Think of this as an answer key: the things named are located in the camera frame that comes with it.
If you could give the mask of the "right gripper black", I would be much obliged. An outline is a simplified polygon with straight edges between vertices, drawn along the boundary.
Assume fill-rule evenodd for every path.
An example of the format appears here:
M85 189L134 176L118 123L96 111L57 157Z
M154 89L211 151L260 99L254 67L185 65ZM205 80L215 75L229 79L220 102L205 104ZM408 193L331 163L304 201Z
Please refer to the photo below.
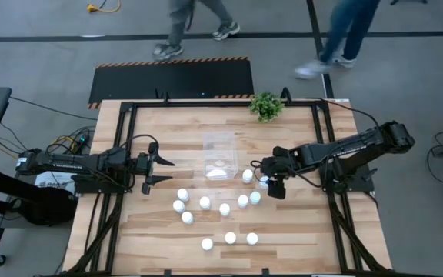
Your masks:
M273 148L272 154L273 159L262 159L261 161L260 171L263 175L268 177L279 175L287 179L296 176L289 150L276 146ZM285 199L286 188L283 179L268 180L268 196L275 199Z

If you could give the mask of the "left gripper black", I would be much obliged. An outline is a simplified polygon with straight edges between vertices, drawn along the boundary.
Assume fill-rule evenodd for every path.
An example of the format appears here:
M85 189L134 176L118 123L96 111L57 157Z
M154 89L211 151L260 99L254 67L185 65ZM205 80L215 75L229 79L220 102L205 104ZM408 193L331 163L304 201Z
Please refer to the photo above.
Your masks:
M157 142L151 142L148 146L148 154L141 152L135 162L135 174L145 176L145 180L142 183L142 194L149 194L151 187L159 182L163 182L172 179L172 176L157 176L152 175L153 164L174 166L175 164L167 161L158 154L159 144Z

